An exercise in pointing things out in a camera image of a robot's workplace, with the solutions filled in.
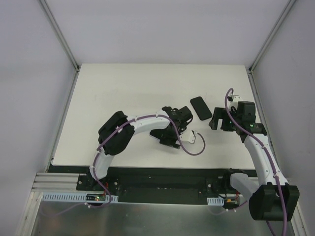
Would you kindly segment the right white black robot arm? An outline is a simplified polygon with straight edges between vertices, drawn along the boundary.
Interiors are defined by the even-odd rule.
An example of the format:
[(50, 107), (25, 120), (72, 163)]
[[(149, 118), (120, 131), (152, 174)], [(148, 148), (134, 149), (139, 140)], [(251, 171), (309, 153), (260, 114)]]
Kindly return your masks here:
[(226, 183), (241, 193), (249, 203), (254, 220), (290, 221), (300, 192), (290, 185), (281, 173), (272, 155), (267, 131), (256, 122), (255, 103), (232, 102), (226, 108), (216, 107), (209, 126), (227, 132), (236, 132), (248, 150), (258, 178), (254, 183), (241, 171), (230, 171)]

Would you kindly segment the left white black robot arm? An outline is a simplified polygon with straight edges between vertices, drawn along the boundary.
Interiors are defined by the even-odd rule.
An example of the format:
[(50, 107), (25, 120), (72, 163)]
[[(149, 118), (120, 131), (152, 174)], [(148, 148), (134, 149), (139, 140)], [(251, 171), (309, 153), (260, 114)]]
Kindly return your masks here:
[(187, 129), (192, 120), (193, 115), (187, 106), (180, 109), (164, 106), (155, 114), (144, 116), (115, 112), (98, 131), (97, 157), (90, 166), (92, 178), (106, 177), (114, 157), (123, 152), (131, 138), (139, 133), (149, 132), (160, 144), (176, 149), (181, 147), (181, 142), (193, 144), (195, 134)]

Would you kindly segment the black smartphone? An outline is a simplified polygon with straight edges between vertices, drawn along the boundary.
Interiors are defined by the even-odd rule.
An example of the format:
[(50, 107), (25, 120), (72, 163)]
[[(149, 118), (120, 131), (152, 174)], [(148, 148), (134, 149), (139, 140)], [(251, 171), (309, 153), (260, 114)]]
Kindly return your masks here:
[(212, 118), (212, 113), (201, 96), (192, 98), (190, 103), (201, 121)]

